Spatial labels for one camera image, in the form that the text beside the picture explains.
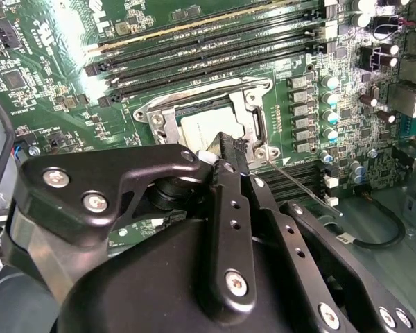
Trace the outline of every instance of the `wire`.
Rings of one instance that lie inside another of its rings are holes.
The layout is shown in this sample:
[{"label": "wire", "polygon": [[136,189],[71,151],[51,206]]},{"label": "wire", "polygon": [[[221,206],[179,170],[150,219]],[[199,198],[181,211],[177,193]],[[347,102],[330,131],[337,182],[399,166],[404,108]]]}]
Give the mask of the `wire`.
[{"label": "wire", "polygon": [[396,235],[391,238],[389,241],[385,241],[383,243],[368,243],[366,241],[361,241],[359,239],[355,239],[353,244],[359,246],[360,248],[369,248],[372,250],[379,250],[384,248],[389,248],[398,244],[402,239],[404,239],[406,234],[405,225],[402,223],[401,219],[397,217],[397,215],[388,209],[386,206],[382,205],[378,200],[373,199],[367,192],[362,193],[362,197],[367,200],[368,202],[375,205],[381,212],[383,212],[386,216],[388,216],[396,225],[397,233]]},{"label": "wire", "polygon": [[8,113],[0,105],[0,122],[5,131],[5,143],[0,153],[0,183],[5,173],[6,165],[11,154],[12,148],[15,141],[15,132],[12,126],[11,120],[9,119]]}]

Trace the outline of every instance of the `black memory slot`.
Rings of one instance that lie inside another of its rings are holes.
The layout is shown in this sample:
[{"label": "black memory slot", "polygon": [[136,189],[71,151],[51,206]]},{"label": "black memory slot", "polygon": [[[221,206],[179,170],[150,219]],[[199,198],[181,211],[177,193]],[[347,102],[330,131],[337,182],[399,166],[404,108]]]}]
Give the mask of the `black memory slot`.
[{"label": "black memory slot", "polygon": [[258,46],[263,46],[263,45],[273,45],[276,44],[278,42],[281,42],[282,40],[287,40],[288,38],[301,38],[304,37],[304,34],[302,32],[292,32],[292,33],[281,33],[275,36],[271,36],[269,38],[260,38],[260,39],[255,39],[252,41],[245,41],[245,42],[241,42],[235,45],[228,45],[228,46],[222,46],[219,47],[218,49],[213,49],[213,50],[207,50],[207,51],[203,51],[200,53],[195,53],[192,55],[187,55],[187,56],[182,56],[180,58],[177,59],[172,59],[172,60],[168,60],[168,61],[163,61],[163,62],[158,62],[155,64],[150,64],[150,65],[144,65],[141,67],[138,67],[136,69],[131,69],[129,71],[124,71],[123,73],[120,74],[113,74],[110,75],[108,77],[106,77],[106,79],[111,82],[114,79],[117,78],[117,82],[116,84],[121,84],[123,82],[132,80],[133,78],[135,78],[136,76],[140,76],[142,74],[149,74],[152,71],[157,71],[160,69],[164,69],[164,68],[169,68],[172,66],[178,66],[178,65],[190,65],[189,61],[197,61],[197,60],[204,60],[204,59],[209,59],[210,57],[215,57],[215,56],[228,56],[227,53],[229,52],[235,52],[235,51],[240,51],[240,50],[245,50],[245,49],[249,49],[250,47],[258,47]]},{"label": "black memory slot", "polygon": [[242,59],[236,62],[229,62],[219,64],[213,67],[198,69],[187,74],[180,74],[170,78],[162,78],[154,80],[152,82],[140,84],[134,87],[127,87],[123,89],[118,89],[113,91],[109,96],[100,97],[98,99],[99,105],[104,108],[110,106],[112,103],[117,103],[122,101],[124,98],[129,98],[135,96],[140,92],[144,92],[148,89],[162,87],[163,85],[175,84],[183,80],[196,80],[200,78],[205,78],[209,74],[220,74],[223,71],[227,70],[245,70],[248,65],[259,65],[268,61],[279,60],[287,58],[290,56],[301,55],[307,50],[307,47],[295,46],[283,50],[278,50],[276,53],[267,53],[259,56],[254,56],[246,59]]},{"label": "black memory slot", "polygon": [[199,44],[201,42],[222,42],[225,38],[236,37],[238,33],[259,33],[262,30],[278,26],[281,23],[288,22],[293,19],[301,19],[302,16],[303,14],[299,13],[285,14],[279,16],[277,19],[265,19],[263,21],[252,22],[251,24],[244,24],[242,26],[236,26],[222,31],[209,33],[207,35],[197,35],[185,38],[184,40],[171,41],[169,44],[165,45],[152,46],[147,49],[136,50],[127,54],[117,55],[98,63],[103,67],[116,68],[118,65],[123,65],[136,59],[145,58],[147,56],[156,56],[158,53],[166,53],[169,51],[176,52],[180,49],[184,50],[186,46]]},{"label": "black memory slot", "polygon": [[218,17],[218,16],[221,16],[221,15],[231,14],[231,13],[238,12],[238,11],[241,11],[241,10],[247,10],[247,9],[252,9],[252,8],[259,7],[259,6],[269,5],[273,2],[274,2],[273,0],[256,1],[254,3],[249,3],[247,5],[222,10],[220,12],[214,12],[212,14],[195,17],[193,19],[187,19],[187,20],[184,20],[184,21],[179,21],[177,24],[167,24],[165,26],[158,26],[157,28],[150,28],[146,31],[141,31],[141,32],[138,32],[138,33],[135,33],[135,34],[132,34],[132,35],[119,37],[115,40],[100,42],[100,43],[98,43],[98,46],[105,46],[105,45],[115,44],[115,43],[118,43],[118,42],[123,42],[125,40],[130,40],[131,38],[134,38],[134,37],[141,37],[141,36],[149,35],[151,33],[156,33],[156,32],[162,31],[162,30],[168,30],[168,29],[172,29],[172,28],[177,28],[178,26],[184,26],[186,24],[191,24],[191,23],[194,23],[194,22],[203,21],[204,19],[211,19],[213,17]]}]

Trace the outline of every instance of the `screw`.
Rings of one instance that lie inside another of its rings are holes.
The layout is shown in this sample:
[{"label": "screw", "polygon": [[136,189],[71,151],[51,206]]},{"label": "screw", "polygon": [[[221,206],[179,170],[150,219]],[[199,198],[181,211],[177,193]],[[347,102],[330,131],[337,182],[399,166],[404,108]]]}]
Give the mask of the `screw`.
[{"label": "screw", "polygon": [[299,215],[302,215],[304,213],[304,211],[302,210],[301,207],[299,207],[298,205],[294,204],[293,205],[294,210],[296,211],[296,213],[298,213]]},{"label": "screw", "polygon": [[333,330],[337,330],[340,326],[339,318],[336,313],[328,305],[322,303],[319,305],[319,312],[324,322]]},{"label": "screw", "polygon": [[239,273],[228,272],[225,275],[225,281],[227,282],[229,291],[231,291],[233,295],[242,297],[247,293],[247,282]]},{"label": "screw", "polygon": [[30,156],[38,156],[40,155],[40,148],[37,146],[31,146],[28,148],[28,154]]},{"label": "screw", "polygon": [[413,238],[414,236],[416,236],[416,229],[407,228],[407,236],[409,236],[410,238]]},{"label": "screw", "polygon": [[254,181],[256,182],[257,186],[259,186],[259,187],[264,187],[265,186],[265,183],[263,182],[263,180],[258,178],[258,177],[256,177],[254,179]]},{"label": "screw", "polygon": [[83,205],[87,210],[101,213],[108,208],[108,202],[100,194],[88,194],[83,198]]},{"label": "screw", "polygon": [[396,314],[406,327],[413,328],[413,324],[411,323],[410,319],[408,319],[407,315],[405,315],[405,313],[402,310],[396,309]]},{"label": "screw", "polygon": [[152,118],[151,121],[153,122],[153,124],[160,126],[163,125],[164,123],[164,118],[162,115],[160,114],[155,114]]},{"label": "screw", "polygon": [[224,166],[224,167],[225,167],[225,169],[227,169],[229,172],[231,172],[231,173],[234,173],[234,172],[235,172],[234,167],[233,167],[230,163],[225,162],[225,163],[223,164],[223,166]]},{"label": "screw", "polygon": [[390,326],[391,328],[395,328],[396,327],[396,322],[393,319],[393,317],[391,317],[390,313],[384,309],[383,307],[379,308],[379,313],[381,314],[381,317],[383,319],[383,321],[385,321],[385,323]]},{"label": "screw", "polygon": [[180,155],[182,155],[182,157],[186,159],[188,162],[194,161],[194,156],[189,151],[181,151]]},{"label": "screw", "polygon": [[49,186],[60,189],[69,184],[68,175],[60,170],[49,170],[43,174],[43,180]]},{"label": "screw", "polygon": [[128,231],[125,228],[121,228],[119,230],[119,236],[120,237],[125,237],[128,234]]}]

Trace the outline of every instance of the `capacitor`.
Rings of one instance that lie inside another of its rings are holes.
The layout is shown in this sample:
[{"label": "capacitor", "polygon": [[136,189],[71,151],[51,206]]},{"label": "capacitor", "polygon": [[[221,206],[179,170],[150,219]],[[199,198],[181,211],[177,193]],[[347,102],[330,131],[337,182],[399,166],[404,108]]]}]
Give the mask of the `capacitor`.
[{"label": "capacitor", "polygon": [[375,1],[374,0],[353,0],[352,8],[353,10],[357,10],[359,12],[371,12],[375,8]]},{"label": "capacitor", "polygon": [[385,121],[386,123],[394,123],[396,121],[396,117],[388,112],[379,110],[377,112],[377,117]]},{"label": "capacitor", "polygon": [[331,163],[333,162],[333,156],[331,156],[330,154],[328,154],[328,151],[322,151],[319,154],[320,159],[322,160],[322,162],[324,162],[325,164]]},{"label": "capacitor", "polygon": [[365,170],[365,168],[361,166],[361,163],[359,163],[358,161],[353,161],[349,165],[349,168],[353,171],[355,175],[358,175],[358,176],[362,175]]},{"label": "capacitor", "polygon": [[335,106],[339,102],[339,95],[327,92],[322,96],[322,102],[330,106]]},{"label": "capacitor", "polygon": [[363,181],[363,176],[362,175],[356,175],[354,172],[351,172],[349,177],[351,178],[351,180],[353,181],[354,184],[361,184]]},{"label": "capacitor", "polygon": [[371,20],[372,17],[368,14],[356,14],[352,16],[351,23],[355,28],[365,28]]},{"label": "capacitor", "polygon": [[387,67],[394,67],[397,65],[397,58],[391,57],[389,55],[381,55],[380,62],[381,62],[381,65],[384,65]]},{"label": "capacitor", "polygon": [[407,6],[410,0],[387,0],[389,6]]},{"label": "capacitor", "polygon": [[324,111],[324,113],[322,114],[322,118],[325,121],[328,121],[330,124],[335,125],[339,120],[339,115],[335,113],[333,110],[328,109]]},{"label": "capacitor", "polygon": [[371,106],[372,108],[374,108],[377,105],[377,99],[375,99],[374,97],[371,97],[370,95],[361,95],[359,97],[359,101],[362,104]]},{"label": "capacitor", "polygon": [[338,138],[338,132],[334,128],[327,127],[322,131],[322,135],[329,141],[335,141]]},{"label": "capacitor", "polygon": [[328,90],[335,90],[339,86],[339,79],[335,76],[327,75],[322,79],[320,84]]},{"label": "capacitor", "polygon": [[377,150],[376,149],[372,149],[367,153],[367,156],[369,158],[376,158],[378,155]]},{"label": "capacitor", "polygon": [[382,44],[381,45],[382,53],[389,54],[391,56],[395,56],[399,52],[399,46],[394,44]]}]

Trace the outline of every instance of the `white label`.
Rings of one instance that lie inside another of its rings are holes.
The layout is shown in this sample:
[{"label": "white label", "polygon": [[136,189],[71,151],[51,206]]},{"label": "white label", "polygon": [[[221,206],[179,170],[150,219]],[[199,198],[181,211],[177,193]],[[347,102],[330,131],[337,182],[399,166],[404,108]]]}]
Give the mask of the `white label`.
[{"label": "white label", "polygon": [[345,245],[353,243],[356,239],[355,237],[351,236],[350,234],[344,232],[343,234],[340,234],[339,236],[336,236],[338,241],[341,241]]}]

